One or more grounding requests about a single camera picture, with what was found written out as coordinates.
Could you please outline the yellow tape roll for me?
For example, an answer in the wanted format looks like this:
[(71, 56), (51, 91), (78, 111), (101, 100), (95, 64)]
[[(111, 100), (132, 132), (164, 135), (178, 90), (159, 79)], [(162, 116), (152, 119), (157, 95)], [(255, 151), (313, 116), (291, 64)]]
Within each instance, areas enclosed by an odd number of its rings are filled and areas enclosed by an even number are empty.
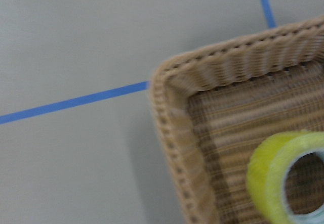
[(285, 191), (292, 166), (312, 153), (323, 159), (322, 131), (276, 133), (253, 152), (246, 175), (247, 191), (256, 209), (270, 223), (323, 223), (323, 206), (308, 214), (295, 214)]

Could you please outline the brown wicker basket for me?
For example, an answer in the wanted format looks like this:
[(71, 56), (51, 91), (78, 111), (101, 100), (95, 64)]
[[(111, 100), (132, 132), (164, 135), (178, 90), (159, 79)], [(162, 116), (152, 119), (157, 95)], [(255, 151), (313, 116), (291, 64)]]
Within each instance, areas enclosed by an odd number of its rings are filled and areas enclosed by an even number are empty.
[(266, 223), (246, 191), (253, 151), (323, 130), (323, 16), (163, 62), (152, 114), (187, 223)]

